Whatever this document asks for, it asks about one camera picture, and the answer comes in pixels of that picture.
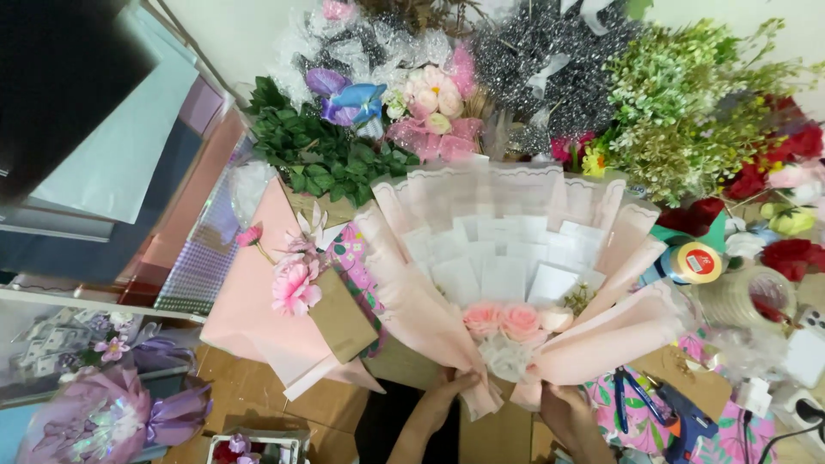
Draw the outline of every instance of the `glue gun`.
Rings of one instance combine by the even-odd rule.
[[[699,437],[712,438],[719,432],[719,426],[673,386],[647,377],[659,398],[670,406],[678,417],[678,420],[668,427],[676,435],[676,439],[665,452],[665,461],[668,464],[690,464]]]

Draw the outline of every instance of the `pink floral paper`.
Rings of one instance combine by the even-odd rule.
[[[699,329],[679,340],[679,348],[696,359],[702,359],[705,345],[705,330]],[[639,376],[629,367],[628,371],[639,384],[648,388],[646,378]],[[636,393],[625,386],[625,410],[628,416],[629,433],[624,434],[619,427],[619,416],[614,404],[613,376],[606,374],[594,381],[586,382],[584,389],[597,406],[596,418],[601,434],[611,443],[633,447],[654,455],[662,454],[672,440],[672,435],[650,414]],[[651,395],[657,404],[662,402]],[[729,401],[719,420],[719,433],[711,439],[703,439],[695,450],[691,462],[697,464],[744,464],[745,446],[748,446],[751,462],[759,459],[762,449],[774,436],[773,415],[768,413],[766,419],[753,416],[748,427],[747,438],[743,436],[742,414],[744,410]],[[771,451],[766,464],[776,462],[776,453]]]
[[[378,332],[378,340],[364,348],[359,357],[375,357],[384,346],[387,330],[381,326],[377,315],[384,313],[384,305],[375,297],[375,288],[378,286],[364,267],[362,255],[365,251],[364,238],[354,222],[350,222],[344,230],[333,240],[326,251],[332,266],[346,285],[350,295],[364,311],[367,319]]]

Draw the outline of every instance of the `wire cutters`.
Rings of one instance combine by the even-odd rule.
[[[619,366],[613,374],[613,382],[615,384],[616,412],[619,414],[619,426],[621,427],[621,431],[628,433],[627,410],[625,409],[625,381],[627,381],[636,391],[639,398],[642,399],[648,409],[650,409],[650,412],[653,413],[653,417],[656,418],[661,425],[667,426],[667,421],[662,416],[662,411],[659,410],[658,406],[656,406],[653,403],[653,400],[650,399],[648,392],[645,391],[641,385],[639,385],[636,379],[634,379],[624,367]]]

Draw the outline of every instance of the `small box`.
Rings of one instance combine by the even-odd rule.
[[[309,464],[309,461],[307,461],[307,452],[309,452],[308,430],[277,432],[271,430],[234,428],[225,433],[225,435],[215,435],[212,437],[206,464],[215,464],[215,462],[212,461],[212,453],[215,451],[215,447],[221,442],[228,442],[236,433],[248,437],[252,443],[266,443],[266,448],[264,448],[264,452],[261,454],[274,456],[278,464]]]

